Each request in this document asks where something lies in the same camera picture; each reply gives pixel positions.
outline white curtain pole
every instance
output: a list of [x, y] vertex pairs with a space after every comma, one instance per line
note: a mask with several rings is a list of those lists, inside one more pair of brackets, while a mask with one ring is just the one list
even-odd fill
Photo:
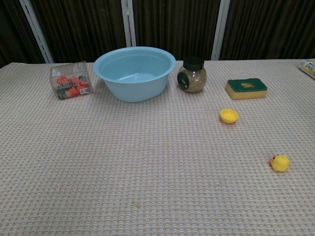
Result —
[[133, 47], [135, 47], [137, 46], [137, 44], [136, 44], [136, 33], [134, 29], [132, 0], [128, 0], [128, 12], [129, 12], [129, 27], [130, 27], [131, 44]]
[[34, 13], [32, 4], [29, 0], [20, 0], [20, 4], [24, 10], [24, 13], [26, 15], [26, 18], [29, 22], [29, 25], [33, 31], [34, 37], [37, 41], [37, 44], [39, 46], [39, 49], [45, 59], [46, 63], [54, 63], [53, 57], [51, 56], [50, 50], [47, 46], [46, 39], [44, 37], [44, 34], [39, 26], [38, 20], [36, 18], [36, 15]]
[[121, 0], [121, 3], [122, 3], [122, 14], [123, 14], [123, 21], [124, 21], [126, 46], [131, 47], [127, 0]]
[[215, 40], [213, 42], [213, 47], [212, 47], [211, 60], [220, 59], [220, 52], [221, 52], [225, 24], [226, 24], [229, 7], [230, 7], [230, 0], [221, 0], [218, 20], [217, 20]]

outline jar label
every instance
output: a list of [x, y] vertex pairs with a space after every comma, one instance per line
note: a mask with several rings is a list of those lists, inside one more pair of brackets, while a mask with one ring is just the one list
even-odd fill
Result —
[[187, 90], [189, 88], [189, 79], [185, 73], [178, 73], [177, 82], [183, 90]]

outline bowl rim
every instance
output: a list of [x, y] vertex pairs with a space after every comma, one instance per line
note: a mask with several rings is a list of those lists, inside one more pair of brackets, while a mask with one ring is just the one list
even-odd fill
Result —
[[[162, 74], [156, 76], [155, 78], [151, 78], [151, 79], [148, 79], [148, 80], [145, 80], [145, 81], [128, 81], [128, 82], [126, 82], [126, 81], [119, 81], [119, 80], [110, 79], [110, 78], [108, 78], [106, 76], [103, 76], [101, 74], [101, 72], [100, 72], [100, 62], [104, 58], [109, 57], [109, 56], [111, 56], [111, 55], [113, 55], [113, 54], [115, 54], [117, 52], [134, 51], [134, 50], [141, 50], [141, 49], [158, 52], [158, 53], [161, 53], [161, 54], [164, 54], [165, 56], [167, 56], [170, 59], [170, 61], [171, 61], [171, 64], [170, 64], [169, 68], [166, 71], [164, 71]], [[102, 78], [103, 80], [109, 81], [109, 82], [113, 82], [113, 83], [117, 83], [117, 84], [140, 84], [140, 83], [146, 83], [146, 82], [149, 82], [149, 81], [157, 80], [157, 79], [160, 79], [160, 78], [164, 77], [165, 75], [168, 75], [170, 72], [172, 72], [174, 70], [175, 65], [176, 65], [176, 59], [168, 51], [165, 51], [165, 50], [160, 49], [160, 48], [155, 48], [155, 47], [134, 46], [134, 47], [125, 47], [125, 48], [115, 49], [115, 50], [112, 50], [112, 51], [110, 51], [108, 53], [103, 54], [98, 59], [96, 59], [96, 61], [93, 63], [93, 71], [98, 77]]]

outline plastic box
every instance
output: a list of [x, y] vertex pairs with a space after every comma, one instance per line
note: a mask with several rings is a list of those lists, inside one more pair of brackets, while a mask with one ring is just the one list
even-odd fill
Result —
[[54, 94], [61, 100], [92, 92], [85, 61], [52, 67], [50, 84]]

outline dark green jar lid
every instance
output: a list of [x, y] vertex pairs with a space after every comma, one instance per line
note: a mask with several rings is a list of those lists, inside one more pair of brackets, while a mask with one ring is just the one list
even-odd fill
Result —
[[205, 61], [198, 57], [188, 57], [184, 58], [183, 66], [185, 69], [190, 71], [197, 71], [203, 68]]

